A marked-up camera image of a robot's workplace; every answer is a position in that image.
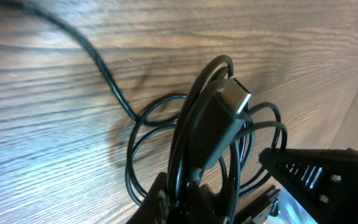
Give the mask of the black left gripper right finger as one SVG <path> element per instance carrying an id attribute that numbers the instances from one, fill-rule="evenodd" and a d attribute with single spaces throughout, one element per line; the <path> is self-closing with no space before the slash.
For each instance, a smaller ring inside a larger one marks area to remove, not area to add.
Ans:
<path id="1" fill-rule="evenodd" d="M 358 151 L 265 149 L 259 162 L 318 223 L 358 223 Z"/>

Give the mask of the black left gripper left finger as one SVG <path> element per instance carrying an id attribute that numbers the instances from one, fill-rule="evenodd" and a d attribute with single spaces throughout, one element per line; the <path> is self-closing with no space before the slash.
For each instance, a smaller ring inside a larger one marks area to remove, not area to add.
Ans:
<path id="1" fill-rule="evenodd" d="M 199 224 L 219 223 L 212 210 L 211 194 L 205 188 L 190 184 L 177 204 L 166 194 L 167 174 L 161 172 L 146 198 L 129 219 L 129 224 Z"/>

